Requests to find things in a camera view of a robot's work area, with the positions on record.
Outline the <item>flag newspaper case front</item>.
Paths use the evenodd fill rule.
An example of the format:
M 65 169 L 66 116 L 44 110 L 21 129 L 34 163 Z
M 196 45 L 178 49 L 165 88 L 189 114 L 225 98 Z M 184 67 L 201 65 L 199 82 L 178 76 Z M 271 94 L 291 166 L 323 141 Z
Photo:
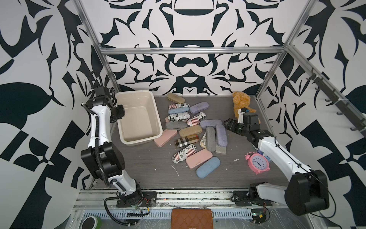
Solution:
M 176 154 L 172 156 L 172 161 L 175 164 L 179 164 L 180 162 L 185 161 L 188 157 L 192 156 L 197 152 L 197 147 L 193 144 L 190 144 L 186 148 L 180 150 Z

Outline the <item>cream plastic storage box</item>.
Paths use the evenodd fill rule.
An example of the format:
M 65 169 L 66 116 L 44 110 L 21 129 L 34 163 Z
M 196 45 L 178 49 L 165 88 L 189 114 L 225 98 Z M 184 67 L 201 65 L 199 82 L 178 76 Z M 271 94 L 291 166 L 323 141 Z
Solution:
M 125 110 L 125 116 L 117 121 L 123 144 L 137 146 L 161 137 L 163 128 L 152 92 L 119 92 L 115 97 Z

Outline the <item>plaid fabric glasses case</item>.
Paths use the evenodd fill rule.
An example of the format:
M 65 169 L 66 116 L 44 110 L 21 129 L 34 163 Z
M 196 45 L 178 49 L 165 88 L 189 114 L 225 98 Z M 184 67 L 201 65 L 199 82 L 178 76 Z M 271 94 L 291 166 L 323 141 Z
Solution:
M 183 148 L 191 144 L 195 144 L 199 141 L 198 135 L 190 135 L 186 137 L 181 137 L 175 141 L 175 146 L 177 148 Z

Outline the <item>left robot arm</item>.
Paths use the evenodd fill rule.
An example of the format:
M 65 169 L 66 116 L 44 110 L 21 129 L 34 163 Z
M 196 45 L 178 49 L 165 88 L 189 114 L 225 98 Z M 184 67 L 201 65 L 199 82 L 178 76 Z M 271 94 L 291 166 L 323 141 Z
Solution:
M 124 157 L 111 139 L 110 124 L 125 116 L 124 107 L 117 105 L 114 90 L 104 86 L 92 89 L 82 107 L 91 115 L 91 138 L 81 151 L 82 161 L 95 179 L 117 188 L 121 199 L 136 205 L 143 198 L 141 188 L 126 172 Z

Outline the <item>pink hard case front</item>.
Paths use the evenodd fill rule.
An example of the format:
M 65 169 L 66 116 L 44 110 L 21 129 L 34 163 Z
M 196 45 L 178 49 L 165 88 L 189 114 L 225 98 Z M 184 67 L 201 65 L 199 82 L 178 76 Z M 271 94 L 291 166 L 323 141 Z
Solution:
M 199 152 L 196 152 L 192 156 L 188 157 L 185 161 L 186 161 L 187 166 L 190 169 L 193 169 L 193 168 L 205 163 L 212 157 L 213 157 L 213 154 L 210 151 L 208 151 L 207 149 L 202 149 Z

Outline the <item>blue fabric case front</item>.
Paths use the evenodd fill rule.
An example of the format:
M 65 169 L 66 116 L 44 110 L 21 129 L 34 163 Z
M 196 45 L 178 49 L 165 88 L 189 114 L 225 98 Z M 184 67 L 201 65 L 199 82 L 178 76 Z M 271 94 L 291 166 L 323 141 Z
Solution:
M 221 165 L 218 157 L 212 157 L 210 160 L 202 164 L 197 170 L 196 175 L 199 178 L 205 178 Z

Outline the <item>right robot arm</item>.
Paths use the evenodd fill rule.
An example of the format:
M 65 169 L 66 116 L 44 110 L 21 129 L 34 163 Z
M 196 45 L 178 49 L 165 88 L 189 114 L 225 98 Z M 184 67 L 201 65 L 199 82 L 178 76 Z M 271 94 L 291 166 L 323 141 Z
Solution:
M 273 162 L 289 182 L 286 187 L 266 182 L 251 184 L 247 195 L 250 202 L 277 202 L 286 205 L 297 216 L 329 208 L 329 201 L 334 198 L 328 190 L 325 173 L 313 170 L 290 154 L 271 132 L 261 128 L 257 114 L 241 112 L 238 120 L 224 121 L 224 127 L 245 136 L 257 149 L 246 154 L 248 166 L 255 174 L 268 172 L 269 163 Z

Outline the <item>pink hard case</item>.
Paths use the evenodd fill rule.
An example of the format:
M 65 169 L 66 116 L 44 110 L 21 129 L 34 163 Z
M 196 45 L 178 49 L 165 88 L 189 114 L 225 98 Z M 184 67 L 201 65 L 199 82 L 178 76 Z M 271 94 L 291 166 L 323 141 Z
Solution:
M 154 140 L 154 143 L 159 148 L 162 148 L 166 143 L 168 143 L 176 135 L 177 135 L 177 130 L 166 129 L 163 131 L 162 135 L 159 138 L 156 138 Z
M 208 151 L 207 149 L 202 149 L 199 152 L 196 152 L 192 156 L 188 157 L 185 161 L 186 161 L 187 166 L 190 169 L 193 169 L 193 168 L 205 163 L 212 157 L 213 157 L 213 154 L 210 151 Z

